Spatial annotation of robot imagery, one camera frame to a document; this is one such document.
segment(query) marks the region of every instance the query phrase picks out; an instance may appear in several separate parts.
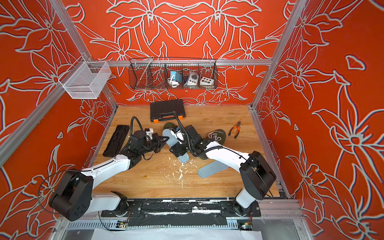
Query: white wire basket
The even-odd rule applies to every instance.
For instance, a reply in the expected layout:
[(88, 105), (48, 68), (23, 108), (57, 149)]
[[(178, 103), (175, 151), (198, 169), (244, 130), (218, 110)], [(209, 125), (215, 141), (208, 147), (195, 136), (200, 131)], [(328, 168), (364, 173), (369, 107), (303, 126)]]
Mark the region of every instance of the white wire basket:
[(85, 62), (79, 64), (81, 65), (63, 84), (63, 88), (73, 99), (97, 99), (111, 75), (108, 63), (105, 62), (101, 68), (92, 68), (95, 73)]

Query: metal rail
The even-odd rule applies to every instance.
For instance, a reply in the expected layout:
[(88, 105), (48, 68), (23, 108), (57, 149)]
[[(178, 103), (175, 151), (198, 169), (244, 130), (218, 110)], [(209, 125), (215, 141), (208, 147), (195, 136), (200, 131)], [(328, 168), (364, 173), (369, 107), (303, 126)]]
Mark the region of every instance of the metal rail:
[(76, 26), (72, 22), (70, 15), (67, 12), (67, 9), (64, 7), (64, 4), (61, 0), (50, 0), (55, 13), (60, 18), (62, 24), (64, 25), (67, 33), (71, 37), (73, 43), (76, 45), (81, 56), (86, 62), (93, 61), (91, 53), (88, 51), (83, 39), (81, 38), (79, 32), (76, 29)]
[(260, 101), (260, 99), (263, 95), (263, 92), (264, 92), (270, 78), (272, 77), (273, 72), (277, 68), (277, 64), (279, 63), (280, 58), (283, 55), (283, 51), (285, 49), (285, 46), (288, 43), (288, 40), (289, 40), (289, 38), (293, 32), (293, 29), (295, 28), (297, 20), (299, 19), (300, 14), (303, 11), (306, 3), (307, 3), (307, 0), (296, 1), (295, 6), (293, 7), (293, 11), (292, 11), (290, 17), (288, 18), (288, 21), (286, 23), (284, 31), (281, 35), (280, 41), (278, 42), (276, 50), (273, 53), (272, 62), (270, 64), (270, 66), (268, 67), (268, 69), (267, 69), (267, 71), (266, 71), (266, 73), (262, 79), (262, 82), (260, 83), (260, 85), (258, 87), (258, 91), (255, 95), (255, 98), (252, 101), (252, 108), (253, 109), (256, 109), (257, 103)]
[(264, 129), (263, 129), (262, 124), (259, 120), (259, 117), (257, 116), (256, 110), (253, 110), (250, 108), (249, 111), (251, 114), (253, 125), (255, 126), (255, 130), (257, 132), (257, 136), (259, 136), (260, 143), (262, 144), (265, 158), (266, 158), (269, 166), (271, 166), (272, 170), (275, 172), (276, 177), (277, 177), (276, 180), (280, 181), (281, 187), (283, 188), (286, 197), (291, 198), (291, 196), (288, 192), (288, 188), (286, 187), (284, 179), (280, 173), (280, 169), (277, 166), (277, 163), (275, 161), (275, 157), (273, 156), (272, 149), (268, 144), (268, 139), (266, 138), (266, 135), (264, 133)]
[[(150, 60), (138, 60), (136, 63), (148, 64)], [(173, 63), (206, 63), (207, 60), (152, 60), (152, 63), (155, 64), (173, 64)], [(218, 59), (216, 60), (217, 66), (269, 66), (272, 62), (272, 59)], [(93, 67), (101, 67), (105, 61), (93, 61), (90, 64)], [(110, 67), (129, 67), (130, 61), (116, 61), (110, 60), (107, 61)]]
[[(65, 83), (79, 68), (77, 64), (62, 80)], [(8, 160), (8, 158), (16, 151), (21, 143), (28, 137), (30, 132), (43, 119), (47, 112), (55, 105), (55, 103), (65, 93), (61, 85), (56, 87), (41, 101), (41, 103), (32, 111), (32, 113), (16, 128), (16, 130), (4, 141), (0, 146), (0, 167)]]

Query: control box with buttons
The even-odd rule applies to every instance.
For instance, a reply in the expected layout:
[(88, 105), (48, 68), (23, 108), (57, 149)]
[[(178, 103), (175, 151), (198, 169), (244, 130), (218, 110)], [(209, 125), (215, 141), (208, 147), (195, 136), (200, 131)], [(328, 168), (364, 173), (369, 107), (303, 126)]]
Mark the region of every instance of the control box with buttons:
[(214, 84), (214, 80), (211, 78), (202, 77), (200, 80), (200, 86), (212, 86)]
[(197, 86), (199, 81), (199, 76), (195, 72), (189, 72), (187, 86)]

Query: white sheet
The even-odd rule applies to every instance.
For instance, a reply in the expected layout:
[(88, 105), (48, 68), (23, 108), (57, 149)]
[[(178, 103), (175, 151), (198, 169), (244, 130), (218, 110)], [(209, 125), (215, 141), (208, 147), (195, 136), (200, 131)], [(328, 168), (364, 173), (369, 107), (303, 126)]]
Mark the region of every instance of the white sheet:
[(152, 228), (110, 232), (96, 228), (91, 240), (263, 240), (261, 232), (203, 228)]

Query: blue device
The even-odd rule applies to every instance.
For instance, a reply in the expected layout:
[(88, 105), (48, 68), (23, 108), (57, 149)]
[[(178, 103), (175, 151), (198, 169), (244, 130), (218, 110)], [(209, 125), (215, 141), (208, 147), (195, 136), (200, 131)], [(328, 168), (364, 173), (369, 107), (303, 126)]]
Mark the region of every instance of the blue device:
[(176, 81), (178, 83), (182, 83), (183, 82), (183, 76), (180, 73), (176, 72), (176, 71), (171, 71), (170, 72), (170, 79), (172, 81)]

